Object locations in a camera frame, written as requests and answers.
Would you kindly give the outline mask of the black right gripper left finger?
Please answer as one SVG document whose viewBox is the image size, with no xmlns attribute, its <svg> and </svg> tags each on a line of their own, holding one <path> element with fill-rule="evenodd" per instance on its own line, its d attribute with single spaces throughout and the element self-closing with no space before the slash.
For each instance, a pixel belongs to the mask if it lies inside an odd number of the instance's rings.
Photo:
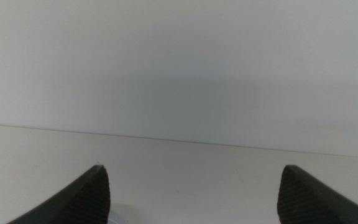
<svg viewBox="0 0 358 224">
<path fill-rule="evenodd" d="M 95 165 L 9 224 L 107 223 L 110 206 L 107 170 L 102 165 Z"/>
</svg>

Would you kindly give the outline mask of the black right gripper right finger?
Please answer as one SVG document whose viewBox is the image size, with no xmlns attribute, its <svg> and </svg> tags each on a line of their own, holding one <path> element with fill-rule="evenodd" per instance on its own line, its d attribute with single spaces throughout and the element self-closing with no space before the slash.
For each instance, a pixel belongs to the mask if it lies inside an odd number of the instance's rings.
<svg viewBox="0 0 358 224">
<path fill-rule="evenodd" d="M 277 213 L 285 224 L 358 224 L 358 204 L 295 165 L 282 171 Z"/>
</svg>

